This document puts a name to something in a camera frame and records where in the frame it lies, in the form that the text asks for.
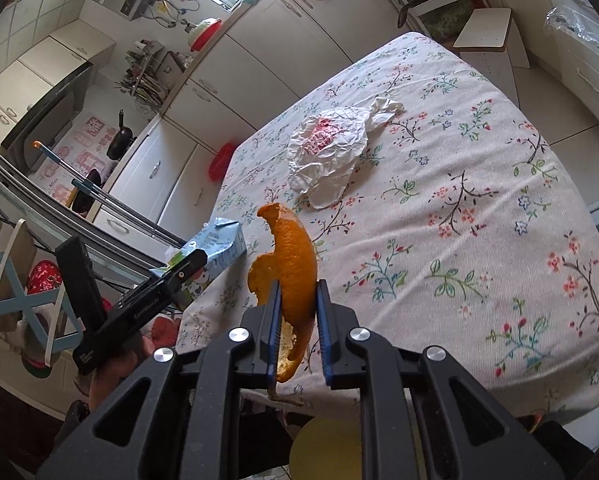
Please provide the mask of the person's left hand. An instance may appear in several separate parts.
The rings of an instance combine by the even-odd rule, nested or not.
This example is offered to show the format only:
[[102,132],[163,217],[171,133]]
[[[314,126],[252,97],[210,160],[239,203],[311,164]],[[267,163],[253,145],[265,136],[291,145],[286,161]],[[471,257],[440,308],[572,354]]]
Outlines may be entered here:
[[128,377],[139,364],[150,356],[155,347],[147,337],[142,337],[139,352],[129,350],[122,356],[115,356],[108,364],[94,372],[89,389],[88,405],[94,411]]

